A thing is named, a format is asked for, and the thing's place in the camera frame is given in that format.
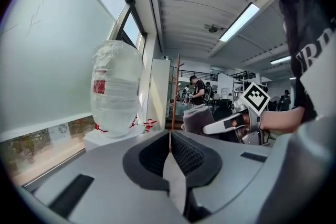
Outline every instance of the hand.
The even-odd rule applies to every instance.
[[[243,119],[244,119],[244,124],[249,126],[250,125],[250,116],[249,116],[248,113],[243,114]],[[232,126],[233,127],[237,126],[236,120],[232,120]]]

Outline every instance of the plastic wrap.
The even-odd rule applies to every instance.
[[[127,135],[139,109],[142,58],[119,40],[104,41],[93,56],[91,109],[107,136]]]

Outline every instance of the wrist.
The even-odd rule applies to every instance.
[[[264,130],[266,129],[265,127],[265,112],[263,112],[261,115],[260,115],[260,129]]]

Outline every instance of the ceiling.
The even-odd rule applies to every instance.
[[[219,41],[250,2],[260,7],[258,16],[229,42]],[[153,0],[153,6],[160,43],[166,55],[180,54],[217,66],[265,73],[270,79],[290,70],[289,65],[274,71],[269,69],[274,67],[271,60],[288,55],[278,1]],[[210,33],[207,25],[221,30]]]

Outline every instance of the red label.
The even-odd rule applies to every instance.
[[[93,92],[104,94],[105,93],[105,81],[95,80],[93,82]]]

